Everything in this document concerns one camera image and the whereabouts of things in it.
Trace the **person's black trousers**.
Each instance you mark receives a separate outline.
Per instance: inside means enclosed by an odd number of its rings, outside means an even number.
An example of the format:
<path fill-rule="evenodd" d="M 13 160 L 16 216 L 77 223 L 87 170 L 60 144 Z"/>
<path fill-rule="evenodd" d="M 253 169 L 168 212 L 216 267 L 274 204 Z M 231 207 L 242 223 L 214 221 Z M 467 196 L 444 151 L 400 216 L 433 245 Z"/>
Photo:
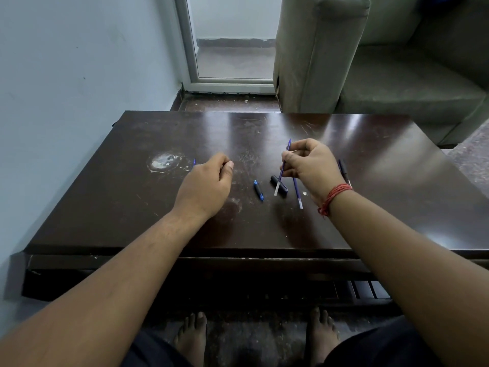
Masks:
<path fill-rule="evenodd" d="M 140 331 L 119 367 L 193 367 L 155 333 Z M 318 367 L 444 367 L 413 325 L 400 316 L 385 326 L 356 334 Z"/>

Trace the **black pen barrel piece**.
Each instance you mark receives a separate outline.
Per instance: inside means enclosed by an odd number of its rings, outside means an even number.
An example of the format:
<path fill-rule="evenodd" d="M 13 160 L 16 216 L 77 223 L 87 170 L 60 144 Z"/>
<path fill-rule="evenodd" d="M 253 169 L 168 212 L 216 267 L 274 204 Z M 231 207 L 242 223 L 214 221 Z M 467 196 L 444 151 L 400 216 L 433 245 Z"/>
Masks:
<path fill-rule="evenodd" d="M 270 183 L 273 185 L 273 187 L 275 188 L 276 187 L 276 183 L 277 183 L 277 176 L 275 175 L 272 175 L 270 177 Z M 279 192 L 278 192 L 278 195 L 282 196 L 282 197 L 286 197 L 287 194 L 289 193 L 289 190 L 288 188 L 284 185 L 283 182 L 281 182 L 281 186 L 280 186 L 280 189 L 279 189 Z"/>

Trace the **person's right hand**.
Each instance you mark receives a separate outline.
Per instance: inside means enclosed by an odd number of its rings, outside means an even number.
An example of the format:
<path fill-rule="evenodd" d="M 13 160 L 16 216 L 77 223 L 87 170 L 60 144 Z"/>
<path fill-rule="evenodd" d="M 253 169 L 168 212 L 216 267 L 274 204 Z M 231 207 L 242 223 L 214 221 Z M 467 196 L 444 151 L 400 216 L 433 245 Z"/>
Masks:
<path fill-rule="evenodd" d="M 283 177 L 300 179 L 318 207 L 335 187 L 345 184 L 336 158 L 323 143 L 312 138 L 302 139 L 292 142 L 289 151 L 307 151 L 307 157 L 300 166 L 285 167 Z"/>

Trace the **person's left foot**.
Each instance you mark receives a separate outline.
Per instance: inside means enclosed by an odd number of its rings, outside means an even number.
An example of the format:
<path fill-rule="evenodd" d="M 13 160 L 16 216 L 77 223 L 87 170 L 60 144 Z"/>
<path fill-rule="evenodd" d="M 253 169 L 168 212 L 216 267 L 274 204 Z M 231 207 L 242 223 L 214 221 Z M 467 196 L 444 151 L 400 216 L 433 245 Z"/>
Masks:
<path fill-rule="evenodd" d="M 204 367 L 207 318 L 203 312 L 185 318 L 174 339 L 176 350 L 193 366 Z"/>

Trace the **person's right forearm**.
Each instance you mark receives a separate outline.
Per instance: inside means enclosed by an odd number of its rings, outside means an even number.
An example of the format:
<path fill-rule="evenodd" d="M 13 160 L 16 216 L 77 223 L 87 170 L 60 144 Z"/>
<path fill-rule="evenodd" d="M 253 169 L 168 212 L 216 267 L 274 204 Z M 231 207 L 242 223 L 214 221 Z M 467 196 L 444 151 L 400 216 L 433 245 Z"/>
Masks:
<path fill-rule="evenodd" d="M 347 190 L 329 219 L 444 366 L 489 367 L 489 271 Z"/>

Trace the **person's left hand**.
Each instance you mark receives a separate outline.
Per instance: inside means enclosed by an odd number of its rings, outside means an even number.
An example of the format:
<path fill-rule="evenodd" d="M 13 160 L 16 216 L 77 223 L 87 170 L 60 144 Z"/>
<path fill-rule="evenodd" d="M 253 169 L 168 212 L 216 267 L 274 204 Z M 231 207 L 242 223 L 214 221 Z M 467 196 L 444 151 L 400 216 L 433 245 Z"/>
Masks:
<path fill-rule="evenodd" d="M 220 170 L 228 161 L 228 156 L 217 153 L 204 164 L 195 165 L 180 185 L 172 212 L 200 224 L 215 216 L 232 185 L 232 180 L 220 180 Z"/>

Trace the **grey-green fabric sofa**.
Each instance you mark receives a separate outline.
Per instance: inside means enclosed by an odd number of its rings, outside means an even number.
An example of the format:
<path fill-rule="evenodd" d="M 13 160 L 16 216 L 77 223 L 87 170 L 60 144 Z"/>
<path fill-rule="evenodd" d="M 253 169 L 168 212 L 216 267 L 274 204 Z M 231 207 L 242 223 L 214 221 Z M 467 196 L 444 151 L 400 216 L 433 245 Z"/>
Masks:
<path fill-rule="evenodd" d="M 489 0 L 282 0 L 282 112 L 408 115 L 439 146 L 489 119 Z"/>

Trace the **person's right foot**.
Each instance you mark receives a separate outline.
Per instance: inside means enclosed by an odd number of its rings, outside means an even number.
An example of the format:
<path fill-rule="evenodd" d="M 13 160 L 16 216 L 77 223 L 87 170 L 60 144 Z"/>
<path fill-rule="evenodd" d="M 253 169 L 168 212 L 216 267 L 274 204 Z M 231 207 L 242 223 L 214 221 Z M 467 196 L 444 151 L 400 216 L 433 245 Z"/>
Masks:
<path fill-rule="evenodd" d="M 327 310 L 315 307 L 310 312 L 307 326 L 304 360 L 309 367 L 323 364 L 329 354 L 340 344 L 338 329 Z"/>

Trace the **person's left forearm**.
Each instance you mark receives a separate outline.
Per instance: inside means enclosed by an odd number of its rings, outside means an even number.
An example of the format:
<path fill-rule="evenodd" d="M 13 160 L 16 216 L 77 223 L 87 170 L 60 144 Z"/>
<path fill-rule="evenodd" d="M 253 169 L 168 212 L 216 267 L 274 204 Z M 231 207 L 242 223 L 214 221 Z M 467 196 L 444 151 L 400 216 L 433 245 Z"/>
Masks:
<path fill-rule="evenodd" d="M 208 220 L 174 208 L 0 340 L 6 367 L 117 367 L 177 258 Z"/>

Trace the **person's foot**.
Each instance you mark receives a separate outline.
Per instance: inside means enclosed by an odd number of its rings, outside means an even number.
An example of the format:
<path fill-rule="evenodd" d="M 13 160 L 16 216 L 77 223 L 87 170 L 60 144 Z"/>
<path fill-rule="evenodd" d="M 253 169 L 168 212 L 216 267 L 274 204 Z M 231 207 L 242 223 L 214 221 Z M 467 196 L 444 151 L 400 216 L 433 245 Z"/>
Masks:
<path fill-rule="evenodd" d="M 185 318 L 174 339 L 176 350 L 193 366 L 204 367 L 207 318 L 203 312 Z"/>
<path fill-rule="evenodd" d="M 310 312 L 307 326 L 304 360 L 309 367 L 323 364 L 329 354 L 340 344 L 338 329 L 327 310 L 315 307 Z"/>

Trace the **black pen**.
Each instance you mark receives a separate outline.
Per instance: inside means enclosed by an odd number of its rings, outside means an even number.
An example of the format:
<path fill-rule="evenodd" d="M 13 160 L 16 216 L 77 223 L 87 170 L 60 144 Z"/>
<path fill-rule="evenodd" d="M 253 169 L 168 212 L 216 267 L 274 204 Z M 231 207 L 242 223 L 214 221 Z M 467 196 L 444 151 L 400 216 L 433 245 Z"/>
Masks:
<path fill-rule="evenodd" d="M 339 167 L 340 173 L 341 173 L 341 175 L 342 175 L 345 183 L 348 184 L 350 187 L 352 187 L 351 181 L 350 181 L 350 178 L 349 178 L 349 175 L 348 175 L 348 170 L 347 170 L 346 162 L 344 160 L 342 160 L 342 159 L 338 159 L 337 163 L 338 163 L 338 167 Z"/>

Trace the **dark brown wooden table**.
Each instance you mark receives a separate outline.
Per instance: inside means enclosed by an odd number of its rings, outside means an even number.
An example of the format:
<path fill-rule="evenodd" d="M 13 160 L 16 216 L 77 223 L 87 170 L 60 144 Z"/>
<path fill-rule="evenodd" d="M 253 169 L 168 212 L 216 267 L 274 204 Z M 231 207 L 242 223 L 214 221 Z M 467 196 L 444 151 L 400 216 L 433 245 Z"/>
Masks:
<path fill-rule="evenodd" d="M 301 181 L 302 210 L 291 178 L 274 197 L 281 153 L 304 137 L 346 162 L 359 194 L 489 269 L 489 199 L 406 116 L 126 111 L 24 249 L 21 294 L 67 292 L 171 210 L 194 158 L 223 152 L 234 162 L 229 197 L 180 254 L 165 309 L 388 305 Z"/>

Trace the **white framed glass door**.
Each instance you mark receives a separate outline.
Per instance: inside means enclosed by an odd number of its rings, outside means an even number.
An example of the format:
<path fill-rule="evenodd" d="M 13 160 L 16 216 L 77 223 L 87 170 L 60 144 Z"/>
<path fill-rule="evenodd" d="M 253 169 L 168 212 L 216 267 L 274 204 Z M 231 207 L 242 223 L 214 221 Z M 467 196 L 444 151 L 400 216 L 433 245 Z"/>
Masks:
<path fill-rule="evenodd" d="M 282 0 L 174 0 L 188 92 L 274 95 Z"/>

